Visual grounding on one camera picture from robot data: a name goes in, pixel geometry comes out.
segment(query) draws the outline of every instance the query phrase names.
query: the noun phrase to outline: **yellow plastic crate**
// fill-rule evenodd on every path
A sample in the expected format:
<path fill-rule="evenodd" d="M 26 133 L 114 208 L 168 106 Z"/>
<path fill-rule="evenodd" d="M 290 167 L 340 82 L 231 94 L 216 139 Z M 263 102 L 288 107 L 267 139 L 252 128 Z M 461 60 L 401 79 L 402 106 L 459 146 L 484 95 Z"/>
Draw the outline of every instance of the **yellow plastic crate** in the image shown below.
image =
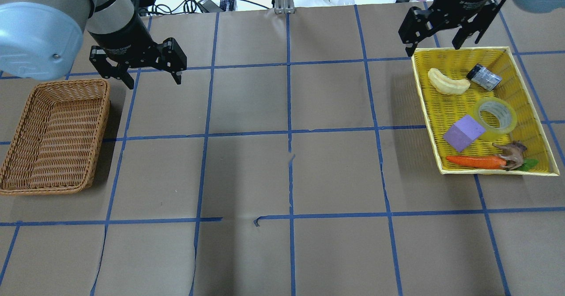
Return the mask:
<path fill-rule="evenodd" d="M 502 81 L 492 92 L 472 82 L 471 87 L 462 95 L 442 95 L 436 91 L 428 78 L 429 69 L 435 67 L 452 79 L 462 79 L 477 63 L 502 77 Z M 414 67 L 418 95 L 432 141 L 434 156 L 442 175 L 559 175 L 559 169 L 547 137 L 510 48 L 416 49 L 412 56 L 412 67 Z M 524 143 L 528 147 L 524 157 L 539 160 L 537 166 L 530 171 L 461 167 L 445 159 L 446 156 L 452 155 L 488 156 L 500 153 L 500 150 L 493 147 L 491 142 L 480 139 L 477 139 L 464 151 L 457 152 L 443 139 L 443 135 L 456 121 L 470 113 L 479 99 L 487 96 L 505 100 L 516 111 L 518 117 L 516 128 L 509 134 L 500 137 L 495 143 L 507 144 L 513 140 L 520 140 Z"/>

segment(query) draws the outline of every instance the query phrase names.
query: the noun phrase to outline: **purple block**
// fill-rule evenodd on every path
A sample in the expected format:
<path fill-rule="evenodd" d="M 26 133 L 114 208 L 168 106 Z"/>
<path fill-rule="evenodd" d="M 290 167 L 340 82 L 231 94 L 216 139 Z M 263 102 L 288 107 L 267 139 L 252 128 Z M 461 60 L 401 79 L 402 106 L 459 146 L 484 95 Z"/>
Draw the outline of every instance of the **purple block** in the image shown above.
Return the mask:
<path fill-rule="evenodd" d="M 465 115 L 450 127 L 444 139 L 458 152 L 461 152 L 484 132 L 485 128 L 480 123 L 477 123 L 470 115 Z"/>

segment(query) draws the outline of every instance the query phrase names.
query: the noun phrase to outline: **peeled banana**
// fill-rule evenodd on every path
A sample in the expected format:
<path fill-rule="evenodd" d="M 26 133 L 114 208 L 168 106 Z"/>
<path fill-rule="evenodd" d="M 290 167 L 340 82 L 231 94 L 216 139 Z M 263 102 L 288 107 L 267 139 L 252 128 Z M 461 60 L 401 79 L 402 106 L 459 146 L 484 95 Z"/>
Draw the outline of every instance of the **peeled banana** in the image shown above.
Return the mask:
<path fill-rule="evenodd" d="M 442 74 L 437 68 L 430 68 L 428 71 L 428 77 L 437 91 L 446 95 L 463 94 L 469 86 L 471 86 L 468 79 L 450 79 Z"/>

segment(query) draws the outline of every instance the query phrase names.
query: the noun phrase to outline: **carrot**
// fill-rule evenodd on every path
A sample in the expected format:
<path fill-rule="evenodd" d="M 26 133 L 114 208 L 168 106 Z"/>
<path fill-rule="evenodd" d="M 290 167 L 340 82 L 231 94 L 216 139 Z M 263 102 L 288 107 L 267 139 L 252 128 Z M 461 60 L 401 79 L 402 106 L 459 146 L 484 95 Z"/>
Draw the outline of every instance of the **carrot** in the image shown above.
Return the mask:
<path fill-rule="evenodd" d="M 480 169 L 503 169 L 502 166 L 506 165 L 506 160 L 496 156 L 446 156 L 445 158 L 461 166 Z"/>

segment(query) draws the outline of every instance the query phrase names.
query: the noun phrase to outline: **yellow tape roll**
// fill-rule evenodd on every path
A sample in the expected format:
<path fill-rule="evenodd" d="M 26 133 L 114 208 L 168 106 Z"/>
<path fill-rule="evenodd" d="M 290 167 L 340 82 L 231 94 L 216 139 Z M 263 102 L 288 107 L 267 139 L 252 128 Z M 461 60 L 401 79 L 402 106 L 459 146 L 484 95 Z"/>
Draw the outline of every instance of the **yellow tape roll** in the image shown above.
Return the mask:
<path fill-rule="evenodd" d="M 500 127 L 492 127 L 489 125 L 482 118 L 481 111 L 486 111 L 494 115 L 494 117 L 498 119 Z M 516 128 L 516 111 L 514 111 L 509 103 L 502 99 L 497 99 L 496 97 L 480 99 L 475 106 L 473 106 L 470 115 L 486 129 L 486 132 L 479 137 L 479 139 L 482 140 L 495 141 Z"/>

